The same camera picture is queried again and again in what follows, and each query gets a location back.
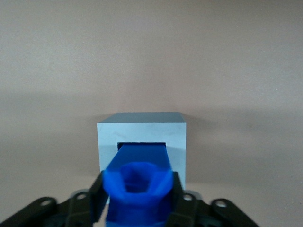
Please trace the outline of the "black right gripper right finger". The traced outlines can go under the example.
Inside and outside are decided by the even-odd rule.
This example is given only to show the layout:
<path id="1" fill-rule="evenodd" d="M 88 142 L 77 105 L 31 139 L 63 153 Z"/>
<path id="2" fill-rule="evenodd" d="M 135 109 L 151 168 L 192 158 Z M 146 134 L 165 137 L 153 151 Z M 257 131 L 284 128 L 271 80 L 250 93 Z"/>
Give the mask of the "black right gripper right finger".
<path id="1" fill-rule="evenodd" d="M 170 191 L 172 211 L 167 227 L 257 227 L 246 213 L 228 199 L 218 198 L 207 204 L 198 192 L 184 190 L 178 172 L 173 173 Z"/>

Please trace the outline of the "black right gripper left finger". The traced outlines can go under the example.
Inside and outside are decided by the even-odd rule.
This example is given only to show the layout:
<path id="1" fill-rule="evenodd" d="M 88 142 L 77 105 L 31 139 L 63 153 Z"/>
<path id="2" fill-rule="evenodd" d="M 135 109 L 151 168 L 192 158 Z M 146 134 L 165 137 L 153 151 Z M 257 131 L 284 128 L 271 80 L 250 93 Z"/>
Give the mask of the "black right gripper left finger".
<path id="1" fill-rule="evenodd" d="M 108 194 L 100 172 L 89 189 L 74 192 L 58 203 L 53 197 L 41 197 L 3 222 L 2 227 L 92 227 L 99 222 Z"/>

